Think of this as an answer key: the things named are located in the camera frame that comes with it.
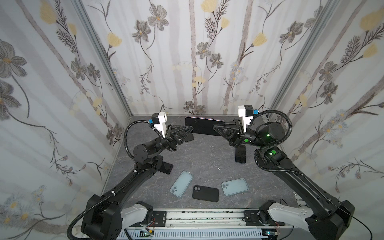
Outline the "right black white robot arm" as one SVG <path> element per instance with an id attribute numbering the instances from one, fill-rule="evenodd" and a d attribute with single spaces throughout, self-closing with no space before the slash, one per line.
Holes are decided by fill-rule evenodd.
<path id="1" fill-rule="evenodd" d="M 349 201 L 341 202 L 320 188 L 278 148 L 278 141 L 288 137 L 281 124 L 270 122 L 256 130 L 245 130 L 240 121 L 232 121 L 215 125 L 213 129 L 232 147 L 256 146 L 257 166 L 280 178 L 309 207 L 308 210 L 301 210 L 268 201 L 260 209 L 271 221 L 306 230 L 317 240 L 338 240 L 350 226 L 355 207 Z"/>

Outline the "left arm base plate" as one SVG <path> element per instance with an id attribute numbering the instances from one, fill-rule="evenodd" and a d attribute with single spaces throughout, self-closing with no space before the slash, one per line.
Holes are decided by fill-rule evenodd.
<path id="1" fill-rule="evenodd" d="M 150 221 L 148 227 L 165 227 L 167 220 L 167 212 L 166 211 L 153 211 L 149 214 Z"/>

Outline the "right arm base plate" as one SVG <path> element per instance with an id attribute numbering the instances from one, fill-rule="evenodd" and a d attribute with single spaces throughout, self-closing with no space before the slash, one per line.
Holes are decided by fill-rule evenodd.
<path id="1" fill-rule="evenodd" d="M 243 221 L 248 227 L 277 227 L 285 226 L 283 222 L 275 222 L 266 211 L 244 211 Z"/>

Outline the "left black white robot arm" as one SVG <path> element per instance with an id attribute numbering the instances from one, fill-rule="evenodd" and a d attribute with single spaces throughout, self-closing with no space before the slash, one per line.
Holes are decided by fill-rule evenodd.
<path id="1" fill-rule="evenodd" d="M 72 233 L 78 221 L 82 221 L 81 232 L 88 240 L 115 240 L 124 228 L 122 210 L 125 202 L 139 187 L 163 166 L 163 150 L 175 152 L 184 143 L 185 138 L 193 131 L 193 127 L 173 128 L 168 125 L 166 134 L 162 135 L 154 125 L 149 125 L 158 135 L 157 138 L 139 144 L 129 157 L 134 160 L 134 169 L 114 188 L 102 196 L 93 195 L 87 202 L 86 209 L 69 224 L 67 237 L 77 239 Z"/>

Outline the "pale blue phone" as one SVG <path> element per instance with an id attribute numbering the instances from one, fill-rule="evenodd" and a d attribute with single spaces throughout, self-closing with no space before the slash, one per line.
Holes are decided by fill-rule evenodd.
<path id="1" fill-rule="evenodd" d="M 223 182 L 221 187 L 225 196 L 232 196 L 249 190 L 249 186 L 244 178 Z"/>
<path id="2" fill-rule="evenodd" d="M 192 179 L 193 175 L 189 172 L 183 171 L 172 185 L 170 192 L 176 197 L 181 198 Z"/>

